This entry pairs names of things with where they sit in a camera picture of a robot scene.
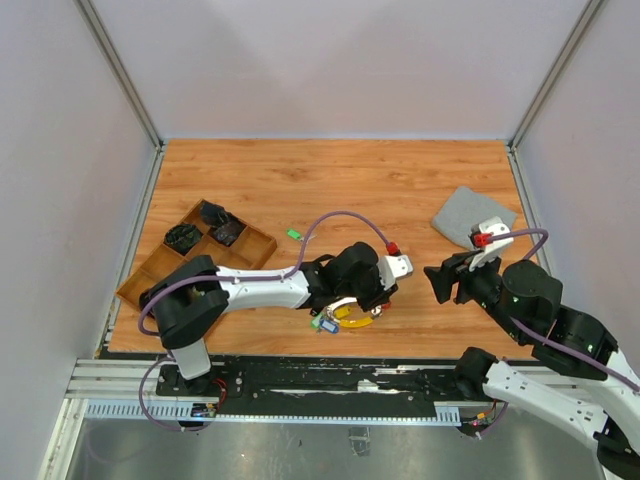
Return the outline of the keyring with coloured keys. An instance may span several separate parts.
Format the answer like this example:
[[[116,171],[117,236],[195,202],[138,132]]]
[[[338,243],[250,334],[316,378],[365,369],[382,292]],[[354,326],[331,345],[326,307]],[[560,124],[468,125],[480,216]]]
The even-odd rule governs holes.
[[[331,334],[338,334],[346,329],[365,328],[390,307],[391,303],[388,302],[364,311],[354,297],[347,297],[329,304],[320,313],[313,315],[310,326],[317,333],[325,331]]]

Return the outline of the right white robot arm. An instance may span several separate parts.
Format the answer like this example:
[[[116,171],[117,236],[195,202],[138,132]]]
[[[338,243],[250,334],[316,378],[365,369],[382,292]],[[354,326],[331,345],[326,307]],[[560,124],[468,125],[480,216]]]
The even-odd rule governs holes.
[[[639,376],[619,343],[597,318],[562,304],[562,283],[530,260],[499,268],[471,265],[458,253],[425,267],[439,303],[473,301],[543,366],[574,381],[583,402],[536,383],[506,361],[469,347],[456,363],[455,392],[466,400],[514,405],[553,423],[594,450],[618,479],[639,476]]]

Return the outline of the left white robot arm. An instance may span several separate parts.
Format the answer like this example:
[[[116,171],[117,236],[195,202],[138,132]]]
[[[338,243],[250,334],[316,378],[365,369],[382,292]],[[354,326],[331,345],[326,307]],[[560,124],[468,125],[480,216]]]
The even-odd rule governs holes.
[[[388,303],[412,273],[407,256],[379,256],[364,242],[281,270],[237,270],[198,255],[140,296],[141,315],[155,320],[181,386],[200,396],[214,383],[204,336],[220,317],[272,307],[318,314],[344,298],[370,311]]]

